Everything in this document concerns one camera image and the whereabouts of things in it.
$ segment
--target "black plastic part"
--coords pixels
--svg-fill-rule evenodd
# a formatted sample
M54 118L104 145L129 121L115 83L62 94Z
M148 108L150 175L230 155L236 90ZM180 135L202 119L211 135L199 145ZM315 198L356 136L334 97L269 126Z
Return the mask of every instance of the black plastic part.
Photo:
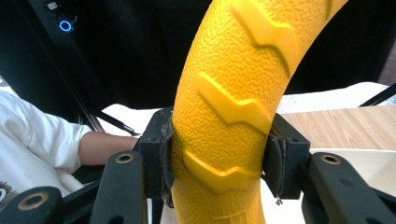
M396 216L396 198L378 189L373 189L373 191L375 191L379 199L381 199L394 216Z
M90 223L148 223L143 158L136 151L108 159Z
M100 180L64 197L64 224L88 223Z
M172 172L172 136L174 134L172 116L163 125L163 141L161 143L161 157L163 161L163 202L170 208L174 208L171 188L175 182Z
M308 170L308 162L300 163L299 170L297 174L297 181L301 191L304 193L304 198L311 202L315 203L319 207L323 207L321 200L318 195L318 191L315 188L314 182L309 174Z
M82 184L88 184L100 180L102 178L104 170L104 165L82 165L73 173L73 177Z
M315 153L308 170L329 223L396 223L396 217L344 158Z
M308 161L310 143L280 115L276 114L264 151L263 179L274 197L299 199L297 182L300 162Z
M166 107L155 112L140 137L134 151L142 154L144 159L145 184L148 198L162 197L163 168L161 159L162 128L171 116L173 107Z
M26 190L0 213L0 223L62 223L61 192L54 187Z
M320 224L329 223L329 217L323 208L321 203L313 203L308 200L308 197L304 195L302 203L302 211L306 224Z

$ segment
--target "black cable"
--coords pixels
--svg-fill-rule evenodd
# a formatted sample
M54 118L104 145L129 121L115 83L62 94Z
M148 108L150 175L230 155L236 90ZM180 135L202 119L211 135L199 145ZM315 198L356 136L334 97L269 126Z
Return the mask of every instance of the black cable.
M109 116L108 114L106 114L106 113L104 113L102 111L98 111L98 110L91 109L91 108L88 108L88 110L94 116L96 116L99 119L102 119L102 120L104 120L104 121L116 126L117 128L119 128L121 130L124 130L125 132L129 133L131 136L140 135L140 133L136 133L133 128L131 128L128 125L124 124L122 121L120 121L118 119L115 119L115 118Z
M369 105L379 105L382 102L388 100L390 97L396 94L396 83L389 86L385 90L381 91L379 94L375 95L373 98L364 102L360 106L369 106Z

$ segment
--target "white shirt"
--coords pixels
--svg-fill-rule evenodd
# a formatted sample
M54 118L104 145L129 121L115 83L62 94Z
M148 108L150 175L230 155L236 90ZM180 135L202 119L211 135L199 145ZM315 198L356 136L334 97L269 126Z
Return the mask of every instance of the white shirt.
M0 91L0 210L28 189L52 186L65 196L83 186L78 145L91 129L41 112Z

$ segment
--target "blue light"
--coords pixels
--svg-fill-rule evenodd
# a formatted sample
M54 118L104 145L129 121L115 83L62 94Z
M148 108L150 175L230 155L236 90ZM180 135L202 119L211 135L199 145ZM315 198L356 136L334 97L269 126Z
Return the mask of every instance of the blue light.
M59 28L64 32L69 32L72 30L73 26L69 21L61 21L59 22Z

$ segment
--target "bolt hole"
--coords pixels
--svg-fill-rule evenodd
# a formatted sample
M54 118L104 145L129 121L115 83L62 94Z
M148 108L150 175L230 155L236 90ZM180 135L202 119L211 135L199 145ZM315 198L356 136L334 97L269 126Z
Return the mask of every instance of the bolt hole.
M119 155L119 156L116 158L116 162L117 162L117 163L127 163L127 162L132 161L133 159L134 159L134 155L122 154L122 155Z
M18 208L22 211L32 210L43 204L49 195L46 192L33 193L25 197L19 204Z
M323 155L323 156L321 156L321 158L323 161L326 161L327 163L332 164L332 165L338 165L341 163L341 161L338 158L336 158L332 155Z

